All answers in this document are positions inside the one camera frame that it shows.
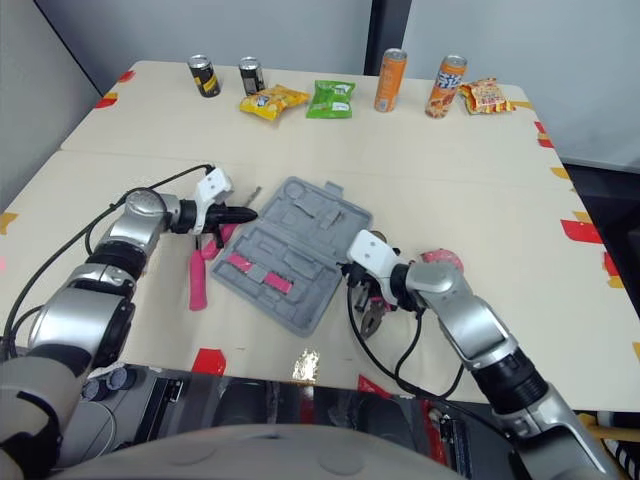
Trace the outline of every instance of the chip bag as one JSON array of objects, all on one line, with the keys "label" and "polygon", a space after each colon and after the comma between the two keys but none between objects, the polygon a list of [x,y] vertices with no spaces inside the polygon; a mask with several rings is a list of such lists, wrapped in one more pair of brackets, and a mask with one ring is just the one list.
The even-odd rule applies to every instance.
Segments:
[{"label": "chip bag", "polygon": [[309,100],[310,95],[276,85],[245,97],[240,102],[240,110],[275,120],[285,108],[295,107]]},{"label": "chip bag", "polygon": [[512,112],[516,109],[507,100],[495,78],[485,78],[460,86],[460,93],[465,98],[470,114]]},{"label": "chip bag", "polygon": [[311,100],[307,118],[351,118],[351,92],[355,83],[316,80],[316,93]]}]

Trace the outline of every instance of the green snack bag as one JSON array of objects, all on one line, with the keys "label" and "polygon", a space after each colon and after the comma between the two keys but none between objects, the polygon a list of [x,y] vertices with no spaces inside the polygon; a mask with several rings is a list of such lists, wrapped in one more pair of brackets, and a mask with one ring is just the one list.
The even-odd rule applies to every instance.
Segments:
[{"label": "green snack bag", "polygon": [[316,93],[311,100],[307,118],[351,118],[352,82],[316,80]]}]

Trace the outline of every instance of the silver metal arm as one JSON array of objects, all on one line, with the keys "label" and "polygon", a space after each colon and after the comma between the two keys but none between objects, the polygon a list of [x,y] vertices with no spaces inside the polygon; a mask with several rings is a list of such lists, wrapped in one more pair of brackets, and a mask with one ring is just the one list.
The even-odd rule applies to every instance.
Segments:
[{"label": "silver metal arm", "polygon": [[367,231],[349,258],[381,285],[391,304],[416,296],[438,316],[440,327],[493,407],[502,429],[534,479],[593,468],[615,476],[609,456],[586,431],[553,385],[543,380],[518,342],[450,263],[413,263]]},{"label": "silver metal arm", "polygon": [[44,475],[88,372],[112,363],[129,332],[131,297],[160,234],[180,218],[173,195],[136,191],[87,263],[44,305],[29,355],[0,365],[0,471]]}]

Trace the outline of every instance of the gray wall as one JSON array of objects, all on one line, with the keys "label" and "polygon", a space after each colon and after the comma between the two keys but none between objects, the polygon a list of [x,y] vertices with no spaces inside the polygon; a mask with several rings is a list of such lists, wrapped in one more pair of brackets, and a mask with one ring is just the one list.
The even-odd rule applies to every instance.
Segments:
[{"label": "gray wall", "polygon": [[0,0],[0,211],[98,94],[29,0]]},{"label": "gray wall", "polygon": [[406,75],[459,53],[524,88],[561,157],[640,171],[639,24],[638,0],[413,0]]},{"label": "gray wall", "polygon": [[38,0],[106,92],[138,60],[361,74],[371,0]]}]

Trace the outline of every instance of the yellow tape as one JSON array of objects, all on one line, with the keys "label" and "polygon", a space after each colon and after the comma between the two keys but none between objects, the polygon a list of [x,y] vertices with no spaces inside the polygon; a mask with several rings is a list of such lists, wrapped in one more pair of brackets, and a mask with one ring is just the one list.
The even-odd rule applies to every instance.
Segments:
[{"label": "yellow tape", "polygon": [[511,105],[515,105],[516,107],[530,108],[531,110],[533,110],[533,104],[531,102],[518,102],[516,100],[509,100],[509,103]]},{"label": "yellow tape", "polygon": [[7,234],[7,226],[16,218],[18,218],[17,213],[5,212],[3,214],[0,214],[0,235]]},{"label": "yellow tape", "polygon": [[613,275],[607,283],[611,288],[624,288],[620,275]]},{"label": "yellow tape", "polygon": [[564,169],[564,167],[551,167],[551,171],[556,177],[569,180],[569,173]]},{"label": "yellow tape", "polygon": [[576,219],[579,222],[593,223],[593,221],[591,220],[591,217],[587,212],[573,212],[573,215],[576,217]]}]

